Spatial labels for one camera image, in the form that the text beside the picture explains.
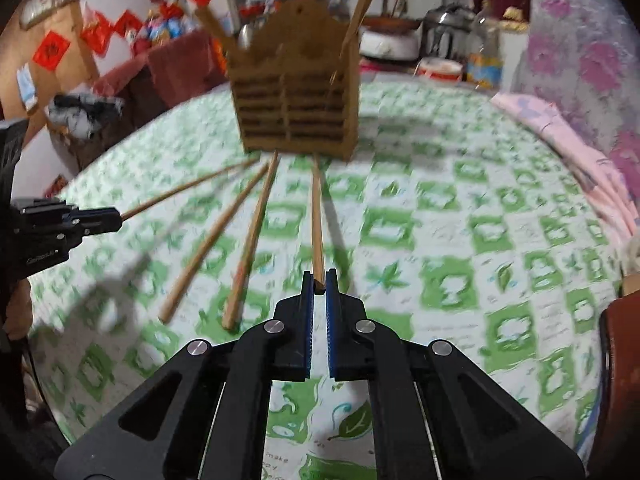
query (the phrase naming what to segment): metal pot lid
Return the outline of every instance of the metal pot lid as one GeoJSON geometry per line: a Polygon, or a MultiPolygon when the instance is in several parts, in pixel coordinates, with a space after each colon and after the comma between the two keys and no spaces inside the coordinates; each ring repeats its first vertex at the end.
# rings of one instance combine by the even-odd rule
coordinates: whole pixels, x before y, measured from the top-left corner
{"type": "Polygon", "coordinates": [[[446,25],[447,27],[471,30],[475,14],[471,9],[462,6],[441,6],[431,9],[424,17],[430,25],[446,25]]]}

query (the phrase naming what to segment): plastic bottle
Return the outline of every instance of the plastic bottle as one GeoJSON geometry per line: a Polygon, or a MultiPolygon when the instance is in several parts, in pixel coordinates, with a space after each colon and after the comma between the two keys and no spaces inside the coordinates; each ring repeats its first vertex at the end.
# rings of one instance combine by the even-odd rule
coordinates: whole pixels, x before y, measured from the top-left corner
{"type": "Polygon", "coordinates": [[[482,2],[468,39],[466,80],[477,88],[497,89],[502,79],[500,27],[491,17],[491,1],[482,2]]]}

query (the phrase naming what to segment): pink blanket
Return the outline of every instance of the pink blanket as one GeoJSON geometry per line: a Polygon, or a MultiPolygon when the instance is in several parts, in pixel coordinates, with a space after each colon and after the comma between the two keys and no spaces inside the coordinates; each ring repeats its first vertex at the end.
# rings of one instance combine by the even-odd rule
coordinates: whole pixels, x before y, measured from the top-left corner
{"type": "Polygon", "coordinates": [[[556,150],[608,226],[611,241],[619,246],[626,244],[635,234],[640,218],[624,176],[613,162],[587,146],[553,104],[529,95],[504,93],[496,94],[491,102],[556,150]]]}

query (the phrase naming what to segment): metal screw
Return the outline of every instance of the metal screw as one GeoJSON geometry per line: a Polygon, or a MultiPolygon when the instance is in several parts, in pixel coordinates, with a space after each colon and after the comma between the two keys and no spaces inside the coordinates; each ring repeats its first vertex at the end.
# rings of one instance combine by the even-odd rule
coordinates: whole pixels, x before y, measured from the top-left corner
{"type": "Polygon", "coordinates": [[[284,330],[284,323],[279,319],[270,319],[264,324],[264,329],[270,334],[277,334],[284,330]]]}
{"type": "Polygon", "coordinates": [[[196,341],[191,341],[187,346],[187,352],[191,355],[202,355],[209,349],[209,344],[202,339],[196,339],[196,341]]]}
{"type": "Polygon", "coordinates": [[[362,334],[370,334],[376,329],[376,324],[370,319],[361,319],[356,323],[356,330],[362,334]]]}
{"type": "Polygon", "coordinates": [[[433,350],[433,353],[436,355],[447,356],[451,354],[453,347],[448,341],[436,341],[431,346],[431,350],[433,350]]]}

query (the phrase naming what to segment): table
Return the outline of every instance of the table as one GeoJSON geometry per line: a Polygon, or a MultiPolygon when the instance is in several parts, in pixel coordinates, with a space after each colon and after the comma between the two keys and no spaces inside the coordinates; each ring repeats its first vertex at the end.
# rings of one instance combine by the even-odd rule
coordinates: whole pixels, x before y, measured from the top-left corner
{"type": "MultiPolygon", "coordinates": [[[[362,86],[353,161],[325,162],[326,268],[370,318],[402,338],[447,338],[570,446],[594,431],[597,315],[616,297],[618,258],[558,157],[487,97],[427,84],[362,86]]],[[[268,160],[268,154],[262,158],[268,160]]],[[[64,198],[121,211],[244,157],[230,94],[191,100],[78,176],[64,198]]],[[[86,238],[32,279],[34,355],[73,441],[193,338],[220,326],[260,186],[210,252],[169,326],[162,298],[257,167],[202,184],[86,238]]],[[[269,319],[310,270],[311,161],[284,155],[241,329],[269,319]]],[[[316,297],[312,378],[275,383],[264,477],[374,479],[363,382],[328,378],[316,297]]]]}

